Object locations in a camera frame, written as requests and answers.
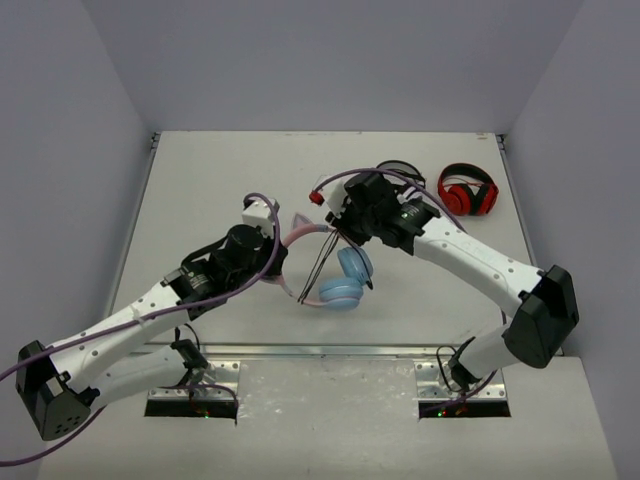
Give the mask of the pink blue cat-ear headphones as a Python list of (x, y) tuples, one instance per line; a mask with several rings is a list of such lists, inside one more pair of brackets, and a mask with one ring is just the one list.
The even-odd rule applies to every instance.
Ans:
[(299, 213), (294, 215), (291, 230), (282, 243), (291, 248), (298, 240), (314, 234), (323, 234), (325, 239), (309, 274), (295, 277), (295, 280), (303, 280), (300, 287), (291, 288), (286, 283), (284, 272), (267, 278), (265, 282), (280, 286), (303, 306), (333, 311), (356, 309), (365, 290), (373, 289), (374, 266), (368, 254), (335, 228), (314, 223)]

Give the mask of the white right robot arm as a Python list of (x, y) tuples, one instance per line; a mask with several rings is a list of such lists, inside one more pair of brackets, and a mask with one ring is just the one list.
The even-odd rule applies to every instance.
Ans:
[(543, 369), (579, 322), (570, 273), (523, 264), (465, 232), (434, 201), (409, 197), (395, 172), (363, 168), (322, 180), (310, 200), (326, 205), (329, 224), (357, 245), (372, 238), (455, 275), (493, 301), (508, 322), (465, 341), (448, 362), (463, 391), (492, 372), (523, 363)]

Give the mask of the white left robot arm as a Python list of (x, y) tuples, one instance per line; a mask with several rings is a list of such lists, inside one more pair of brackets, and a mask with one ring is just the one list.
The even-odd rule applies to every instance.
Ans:
[(235, 225), (93, 327), (50, 345), (33, 341), (24, 346), (16, 390), (40, 437), (57, 440), (92, 413), (141, 391), (198, 384), (209, 363), (191, 340), (175, 340), (151, 354), (131, 354), (265, 276), (278, 261), (279, 237), (279, 227)]

